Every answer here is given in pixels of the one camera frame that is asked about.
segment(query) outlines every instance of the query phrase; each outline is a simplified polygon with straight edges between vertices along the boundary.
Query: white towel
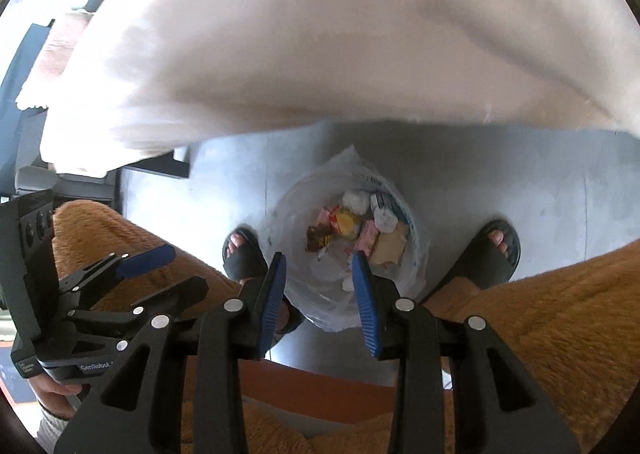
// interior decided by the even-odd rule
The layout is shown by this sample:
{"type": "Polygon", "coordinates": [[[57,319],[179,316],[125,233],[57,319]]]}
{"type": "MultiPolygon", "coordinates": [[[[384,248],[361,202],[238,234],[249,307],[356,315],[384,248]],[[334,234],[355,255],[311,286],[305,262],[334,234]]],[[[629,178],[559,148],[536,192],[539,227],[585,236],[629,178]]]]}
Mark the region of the white towel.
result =
{"type": "Polygon", "coordinates": [[[624,0],[105,0],[41,152],[100,176],[177,145],[328,117],[640,134],[624,0]]]}

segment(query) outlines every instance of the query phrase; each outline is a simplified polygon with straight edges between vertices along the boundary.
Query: blue gripper pad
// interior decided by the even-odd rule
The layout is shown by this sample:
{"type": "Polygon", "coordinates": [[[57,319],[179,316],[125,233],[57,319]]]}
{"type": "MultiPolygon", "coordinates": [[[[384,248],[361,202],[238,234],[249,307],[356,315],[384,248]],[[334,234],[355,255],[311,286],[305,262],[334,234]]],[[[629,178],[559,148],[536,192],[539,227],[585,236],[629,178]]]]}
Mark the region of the blue gripper pad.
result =
{"type": "Polygon", "coordinates": [[[287,259],[281,253],[276,253],[273,256],[266,278],[268,279],[271,275],[273,275],[273,280],[260,319],[260,336],[256,348],[258,358],[264,357],[273,344],[276,320],[284,295],[284,285],[287,280],[287,259]]]}
{"type": "Polygon", "coordinates": [[[353,256],[351,270],[364,341],[371,355],[377,358],[382,351],[380,319],[371,287],[371,271],[367,257],[363,253],[360,252],[353,256]]]}
{"type": "Polygon", "coordinates": [[[154,249],[142,252],[137,256],[127,257],[116,270],[116,276],[121,279],[130,279],[139,275],[148,274],[161,267],[167,266],[175,259],[175,249],[164,244],[154,249]]]}

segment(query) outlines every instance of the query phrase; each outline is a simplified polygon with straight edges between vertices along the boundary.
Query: plastic bag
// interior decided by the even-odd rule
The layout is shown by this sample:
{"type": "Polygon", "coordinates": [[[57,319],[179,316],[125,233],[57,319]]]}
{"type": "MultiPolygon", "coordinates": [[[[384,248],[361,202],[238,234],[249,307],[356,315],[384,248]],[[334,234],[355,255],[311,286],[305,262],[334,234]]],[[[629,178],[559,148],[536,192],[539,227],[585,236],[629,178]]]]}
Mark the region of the plastic bag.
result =
{"type": "Polygon", "coordinates": [[[267,228],[267,258],[276,252],[287,257],[285,295],[325,331],[359,327],[360,316],[354,293],[342,289],[345,277],[350,275],[346,258],[329,250],[319,261],[318,254],[305,252],[306,228],[323,206],[336,205],[350,189],[388,193],[396,204],[397,216],[409,225],[400,265],[390,270],[372,266],[374,274],[393,279],[404,297],[416,297],[424,287],[427,246],[411,209],[396,187],[351,145],[289,189],[273,210],[267,228]]]}

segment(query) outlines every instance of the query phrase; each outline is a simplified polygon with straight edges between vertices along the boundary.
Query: floor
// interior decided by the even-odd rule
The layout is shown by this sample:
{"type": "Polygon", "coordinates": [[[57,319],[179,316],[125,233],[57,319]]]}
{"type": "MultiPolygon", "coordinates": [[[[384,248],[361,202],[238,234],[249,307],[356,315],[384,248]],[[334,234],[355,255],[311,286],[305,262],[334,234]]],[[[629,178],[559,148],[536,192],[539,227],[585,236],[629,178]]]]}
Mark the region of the floor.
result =
{"type": "MultiPolygon", "coordinates": [[[[495,215],[520,235],[514,279],[640,237],[640,141],[526,127],[322,123],[208,141],[191,149],[190,179],[126,171],[125,216],[222,269],[233,227],[264,233],[278,199],[350,144],[394,182],[430,237],[427,288],[495,215]]],[[[394,383],[395,365],[370,358],[358,329],[332,334],[305,322],[270,354],[303,370],[394,383]]]]}

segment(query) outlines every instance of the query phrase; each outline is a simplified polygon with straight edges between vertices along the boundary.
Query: toe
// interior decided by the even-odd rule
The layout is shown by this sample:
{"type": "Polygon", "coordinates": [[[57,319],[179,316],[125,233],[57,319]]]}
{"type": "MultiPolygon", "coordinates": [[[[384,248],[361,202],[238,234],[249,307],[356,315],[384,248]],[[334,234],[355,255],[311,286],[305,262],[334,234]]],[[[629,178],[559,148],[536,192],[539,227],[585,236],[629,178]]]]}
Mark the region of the toe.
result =
{"type": "Polygon", "coordinates": [[[236,250],[238,249],[238,247],[236,247],[231,240],[229,240],[229,244],[226,247],[226,257],[230,257],[231,254],[233,254],[236,250]]]}
{"type": "Polygon", "coordinates": [[[499,247],[504,239],[504,233],[501,230],[492,230],[486,235],[495,246],[499,247]]]}
{"type": "Polygon", "coordinates": [[[233,243],[236,248],[244,245],[244,237],[242,237],[242,235],[240,234],[231,234],[231,236],[229,237],[229,241],[233,243]]]}

